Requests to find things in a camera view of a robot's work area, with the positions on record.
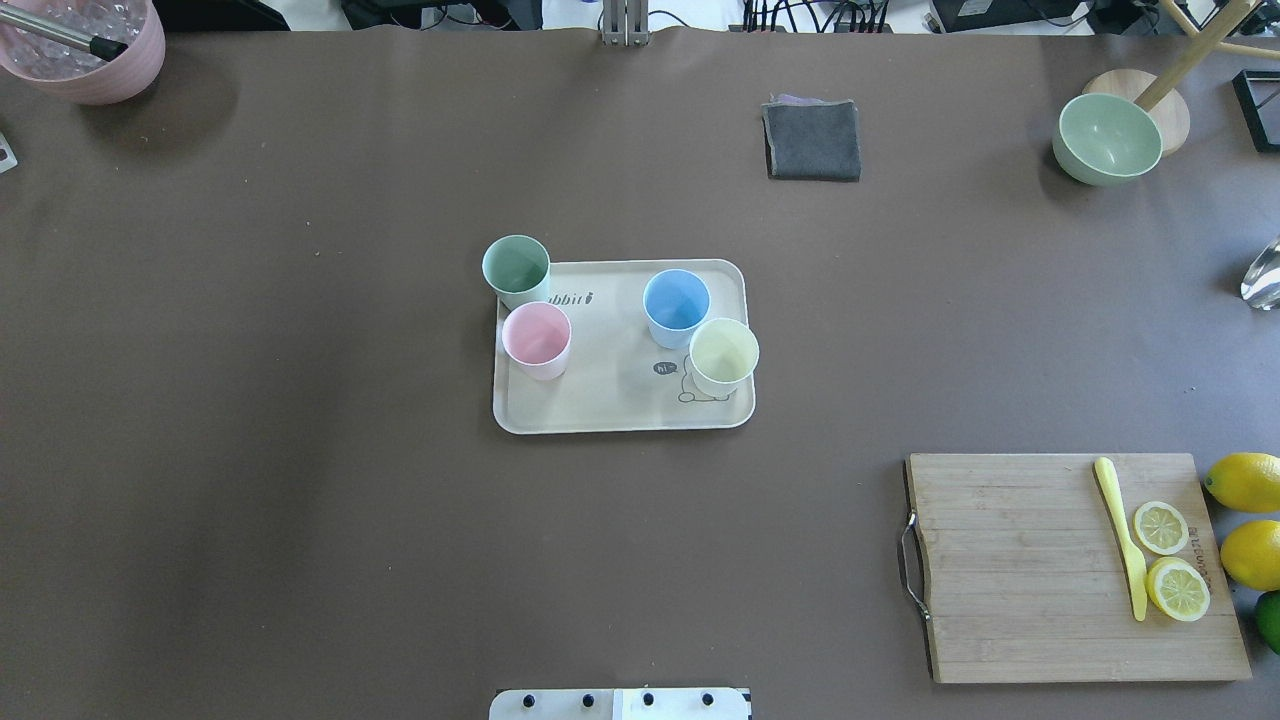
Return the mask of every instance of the brown table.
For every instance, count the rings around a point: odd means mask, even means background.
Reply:
[[[649,683],[762,719],[1270,716],[1248,621],[1251,682],[936,685],[895,556],[909,452],[1277,451],[1280,318],[1235,291],[1280,228],[1229,86],[1265,64],[1192,73],[1139,182],[1048,154],[1089,78],[1183,42],[384,28],[175,37],[111,108],[0,78],[0,715]],[[859,102],[861,182],[767,178],[774,92]],[[735,261],[755,416],[500,430],[509,232]]]

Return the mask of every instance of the cutting board handle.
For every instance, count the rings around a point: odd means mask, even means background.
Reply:
[[[915,607],[916,610],[920,611],[920,618],[925,623],[928,623],[929,620],[933,619],[933,614],[929,612],[929,606],[924,605],[924,601],[920,600],[920,596],[924,594],[924,588],[923,587],[920,588],[919,594],[916,594],[915,591],[911,588],[911,573],[908,571],[910,561],[906,559],[906,534],[910,533],[913,529],[915,529],[915,521],[918,520],[918,518],[919,516],[915,514],[915,509],[913,507],[911,514],[906,516],[906,527],[902,528],[902,536],[897,538],[897,548],[902,557],[902,587],[906,588],[906,594],[911,596],[911,600],[915,601]],[[920,569],[920,583],[922,585],[924,583],[923,568]]]

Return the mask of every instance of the green bowl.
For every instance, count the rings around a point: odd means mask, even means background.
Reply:
[[[1089,92],[1073,99],[1053,131],[1057,164],[1073,178],[1102,187],[1155,168],[1162,149],[1156,120],[1119,95]]]

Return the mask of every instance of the bowl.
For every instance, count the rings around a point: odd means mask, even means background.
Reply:
[[[8,0],[9,4],[42,14],[46,0]],[[70,1],[76,8],[83,8],[88,0],[61,0]],[[156,15],[151,0],[128,0],[131,5],[142,4],[146,6],[146,17],[138,36],[129,44],[129,49],[119,58],[102,67],[88,70],[65,79],[41,79],[24,73],[13,60],[9,59],[9,42],[14,28],[0,26],[0,65],[5,70],[18,77],[27,85],[41,92],[70,100],[81,105],[109,105],[128,100],[142,92],[155,81],[164,64],[164,28],[160,27],[160,18]]]
[[[1089,92],[1062,108],[1053,158],[1073,178],[1094,186],[1129,182],[1156,167],[1164,142],[1156,120],[1119,95]]]

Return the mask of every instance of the black handle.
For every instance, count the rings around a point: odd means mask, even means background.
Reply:
[[[88,51],[95,58],[101,58],[110,63],[111,60],[120,56],[122,53],[128,50],[129,46],[124,42],[116,42],[114,40],[108,40],[105,37],[93,36],[93,40],[88,41]]]

